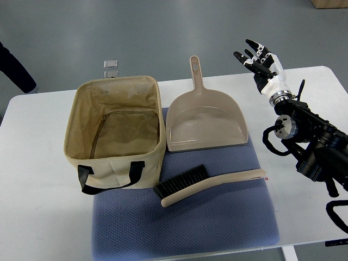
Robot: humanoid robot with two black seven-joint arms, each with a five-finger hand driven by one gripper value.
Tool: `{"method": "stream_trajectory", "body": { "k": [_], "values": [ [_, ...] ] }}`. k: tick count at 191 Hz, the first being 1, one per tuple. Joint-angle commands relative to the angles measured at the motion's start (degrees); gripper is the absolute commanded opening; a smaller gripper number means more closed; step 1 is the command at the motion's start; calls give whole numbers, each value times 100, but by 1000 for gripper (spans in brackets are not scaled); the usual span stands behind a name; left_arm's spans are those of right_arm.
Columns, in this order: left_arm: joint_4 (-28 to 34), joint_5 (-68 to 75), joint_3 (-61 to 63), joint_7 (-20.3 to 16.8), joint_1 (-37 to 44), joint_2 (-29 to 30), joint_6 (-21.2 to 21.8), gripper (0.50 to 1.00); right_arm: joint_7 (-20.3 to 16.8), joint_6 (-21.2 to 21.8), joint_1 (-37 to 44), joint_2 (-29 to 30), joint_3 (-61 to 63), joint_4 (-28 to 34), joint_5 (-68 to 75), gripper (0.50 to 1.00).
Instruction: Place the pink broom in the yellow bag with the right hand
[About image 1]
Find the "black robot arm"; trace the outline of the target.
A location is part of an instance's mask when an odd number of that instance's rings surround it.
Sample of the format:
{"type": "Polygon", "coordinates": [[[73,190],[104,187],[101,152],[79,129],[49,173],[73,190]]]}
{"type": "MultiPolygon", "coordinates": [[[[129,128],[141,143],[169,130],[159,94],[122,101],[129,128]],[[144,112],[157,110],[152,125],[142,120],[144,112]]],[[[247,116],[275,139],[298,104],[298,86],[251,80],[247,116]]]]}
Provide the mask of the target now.
{"type": "Polygon", "coordinates": [[[293,155],[296,170],[313,182],[324,182],[331,202],[326,212],[343,232],[347,224],[334,211],[346,206],[346,200],[338,200],[336,183],[347,189],[347,134],[329,121],[313,113],[308,104],[281,87],[267,93],[269,103],[278,118],[273,126],[263,132],[262,141],[269,151],[278,156],[293,155]]]}

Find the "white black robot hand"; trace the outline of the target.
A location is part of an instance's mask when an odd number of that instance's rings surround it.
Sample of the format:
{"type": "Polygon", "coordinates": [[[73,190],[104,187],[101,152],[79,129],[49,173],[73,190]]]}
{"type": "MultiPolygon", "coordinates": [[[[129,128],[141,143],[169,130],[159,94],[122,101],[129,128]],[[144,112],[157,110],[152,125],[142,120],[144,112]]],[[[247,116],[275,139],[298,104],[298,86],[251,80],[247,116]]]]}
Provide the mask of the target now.
{"type": "Polygon", "coordinates": [[[277,57],[261,43],[247,39],[245,42],[254,50],[254,53],[245,49],[245,53],[234,52],[237,60],[254,76],[253,79],[258,91],[267,97],[271,106],[293,97],[286,85],[284,69],[277,57]]]}

